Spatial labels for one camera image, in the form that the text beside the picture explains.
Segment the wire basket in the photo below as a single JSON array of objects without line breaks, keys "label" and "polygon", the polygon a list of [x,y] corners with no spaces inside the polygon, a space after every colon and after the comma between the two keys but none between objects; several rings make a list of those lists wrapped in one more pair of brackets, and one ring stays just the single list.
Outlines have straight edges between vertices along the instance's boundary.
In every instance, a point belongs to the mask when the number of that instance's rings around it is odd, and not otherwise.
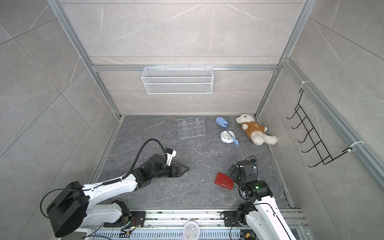
[{"label": "wire basket", "polygon": [[148,94],[212,93],[212,67],[146,67],[141,76]]}]

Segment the stuffed animal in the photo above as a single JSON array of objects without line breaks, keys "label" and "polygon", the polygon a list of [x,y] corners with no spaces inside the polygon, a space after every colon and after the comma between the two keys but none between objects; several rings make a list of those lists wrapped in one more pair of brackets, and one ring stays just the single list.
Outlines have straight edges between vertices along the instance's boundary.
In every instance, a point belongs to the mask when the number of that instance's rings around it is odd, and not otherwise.
[{"label": "stuffed animal", "polygon": [[268,128],[257,124],[251,114],[241,115],[236,118],[236,122],[241,124],[242,129],[246,132],[248,137],[258,146],[262,145],[264,142],[274,145],[279,141],[276,136],[268,136],[264,134]]}]

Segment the round clock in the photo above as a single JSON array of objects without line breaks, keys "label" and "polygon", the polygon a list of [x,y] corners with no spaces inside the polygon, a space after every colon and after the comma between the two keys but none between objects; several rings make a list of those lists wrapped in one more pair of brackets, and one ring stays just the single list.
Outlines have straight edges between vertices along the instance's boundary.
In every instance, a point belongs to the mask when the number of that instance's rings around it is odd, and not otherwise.
[{"label": "round clock", "polygon": [[185,240],[197,240],[200,236],[200,227],[195,221],[188,221],[183,228]]}]

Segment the wire rack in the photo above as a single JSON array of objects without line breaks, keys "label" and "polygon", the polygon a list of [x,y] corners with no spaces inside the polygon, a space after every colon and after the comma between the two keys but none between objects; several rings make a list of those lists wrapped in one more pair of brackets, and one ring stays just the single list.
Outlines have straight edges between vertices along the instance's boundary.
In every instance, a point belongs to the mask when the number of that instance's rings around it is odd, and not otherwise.
[{"label": "wire rack", "polygon": [[212,67],[146,67],[141,76],[148,94],[212,93]]},{"label": "wire rack", "polygon": [[[349,149],[352,149],[351,147],[349,147],[349,148],[343,150],[342,153],[341,153],[339,156],[337,156],[337,157],[332,157],[332,156],[331,156],[331,154],[329,153],[329,151],[328,151],[327,147],[325,146],[323,140],[321,139],[320,135],[317,133],[316,128],[313,126],[311,120],[309,119],[309,117],[308,117],[307,114],[305,113],[304,109],[303,109],[303,108],[301,107],[301,105],[300,105],[300,100],[301,100],[301,97],[303,96],[303,89],[300,89],[299,93],[301,93],[301,95],[300,95],[300,98],[299,98],[299,102],[297,103],[297,105],[296,105],[296,107],[295,107],[295,112],[294,112],[294,114],[293,114],[290,118],[287,118],[287,119],[292,119],[295,115],[297,115],[297,116],[300,118],[300,121],[301,121],[301,122],[299,123],[299,125],[297,125],[297,127],[291,127],[292,129],[296,129],[296,128],[298,128],[301,124],[304,126],[304,128],[305,128],[307,134],[305,135],[303,141],[298,141],[299,143],[303,143],[303,142],[307,139],[308,136],[309,136],[309,138],[310,138],[311,141],[312,141],[313,147],[311,147],[308,151],[305,151],[305,152],[302,151],[302,152],[303,152],[303,153],[306,153],[306,152],[311,151],[313,148],[315,148],[316,151],[317,151],[317,153],[319,154],[319,157],[320,157],[321,161],[318,162],[317,164],[313,165],[313,166],[309,166],[309,165],[308,165],[308,167],[316,167],[316,166],[319,165],[320,163],[323,163],[324,165],[326,165],[326,164],[332,162],[333,160],[335,160],[336,158],[338,158],[338,157],[340,157],[340,156],[342,156],[342,155],[348,153],[348,152],[349,152],[348,150],[349,150]],[[301,109],[302,112],[304,113],[304,117],[302,117],[302,116],[299,115],[299,113],[298,113],[298,110],[299,110],[299,109]],[[308,121],[309,121],[311,127],[307,127],[307,126],[305,126],[305,124],[304,124],[304,120],[305,120],[305,119],[308,119]],[[320,139],[320,141],[318,141],[317,143],[315,143],[315,142],[313,141],[313,138],[312,138],[312,136],[310,135],[310,132],[311,132],[311,131],[313,131],[313,132],[316,133],[316,135],[317,135],[317,137]],[[323,158],[323,157],[321,156],[320,152],[319,152],[319,149],[318,149],[319,144],[322,144],[322,145],[324,146],[325,150],[327,151],[327,154],[328,154],[328,155],[327,155],[325,158]]]}]

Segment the orange sweater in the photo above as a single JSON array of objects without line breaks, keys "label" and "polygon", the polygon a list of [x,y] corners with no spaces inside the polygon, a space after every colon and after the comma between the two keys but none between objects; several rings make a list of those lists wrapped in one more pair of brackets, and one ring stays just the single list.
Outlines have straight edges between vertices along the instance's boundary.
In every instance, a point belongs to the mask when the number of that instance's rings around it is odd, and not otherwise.
[{"label": "orange sweater", "polygon": [[248,126],[248,128],[245,129],[244,132],[246,132],[249,138],[251,138],[251,134],[253,132],[259,131],[264,133],[265,127],[257,124],[256,122],[243,122],[241,126],[243,126],[243,124],[246,124]]}]

